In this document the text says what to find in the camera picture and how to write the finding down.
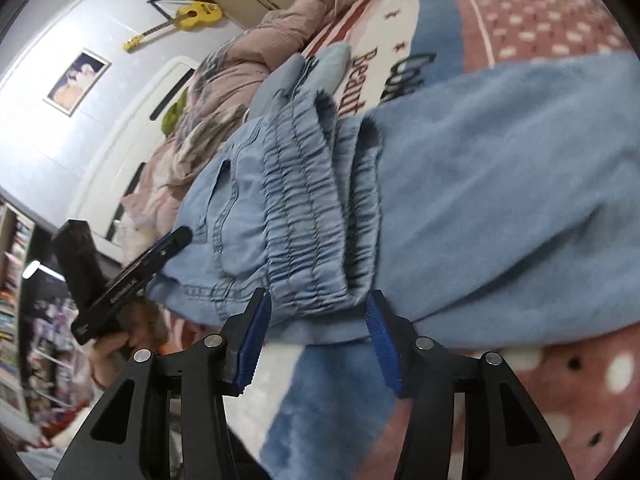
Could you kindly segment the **person left hand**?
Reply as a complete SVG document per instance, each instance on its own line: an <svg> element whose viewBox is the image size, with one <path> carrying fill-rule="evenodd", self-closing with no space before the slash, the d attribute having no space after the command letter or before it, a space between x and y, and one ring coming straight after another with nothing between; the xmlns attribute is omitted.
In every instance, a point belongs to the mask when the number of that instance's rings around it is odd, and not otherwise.
<svg viewBox="0 0 640 480"><path fill-rule="evenodd" d="M96 339L89 350L92 379L106 390L119 374L122 352L127 356L138 350L159 352L167 341L165 322L156 304L138 301L131 305L131 327L124 332L108 334Z"/></svg>

